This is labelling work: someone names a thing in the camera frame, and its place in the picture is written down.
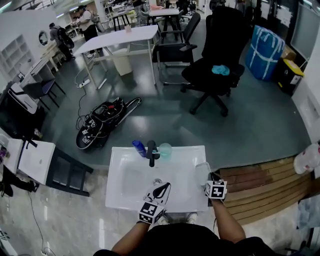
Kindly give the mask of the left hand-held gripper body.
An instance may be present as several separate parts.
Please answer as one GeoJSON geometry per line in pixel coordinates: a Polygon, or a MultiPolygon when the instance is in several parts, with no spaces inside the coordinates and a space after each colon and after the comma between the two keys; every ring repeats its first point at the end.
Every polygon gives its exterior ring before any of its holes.
{"type": "Polygon", "coordinates": [[[138,211],[138,221],[155,224],[166,211],[166,201],[155,201],[152,198],[152,189],[150,188],[143,198],[143,203],[138,211]]]}

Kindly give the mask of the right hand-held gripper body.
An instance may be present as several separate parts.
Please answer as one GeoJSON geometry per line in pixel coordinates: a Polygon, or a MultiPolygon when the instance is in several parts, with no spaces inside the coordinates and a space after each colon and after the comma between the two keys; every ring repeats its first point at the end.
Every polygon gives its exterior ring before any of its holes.
{"type": "Polygon", "coordinates": [[[227,195],[227,181],[220,178],[214,172],[208,174],[205,186],[205,194],[211,200],[224,201],[227,195]]]}

